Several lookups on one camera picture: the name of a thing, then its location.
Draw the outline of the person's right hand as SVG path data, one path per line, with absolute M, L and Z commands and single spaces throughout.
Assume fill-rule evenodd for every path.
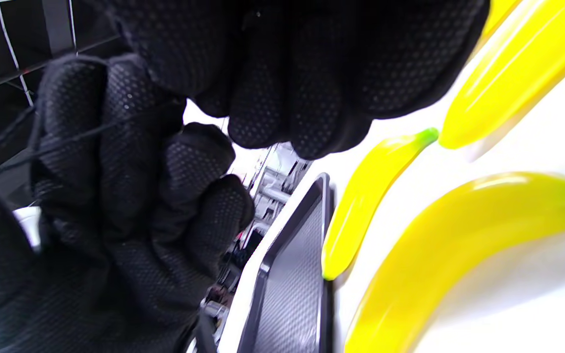
M 152 81 L 228 118 L 238 145 L 304 159 L 448 92 L 488 0 L 93 0 Z

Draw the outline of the person's left hand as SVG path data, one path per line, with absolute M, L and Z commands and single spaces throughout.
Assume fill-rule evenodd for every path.
M 183 353 L 254 204 L 235 153 L 140 58 L 52 63 L 34 105 L 34 250 L 0 198 L 0 353 Z

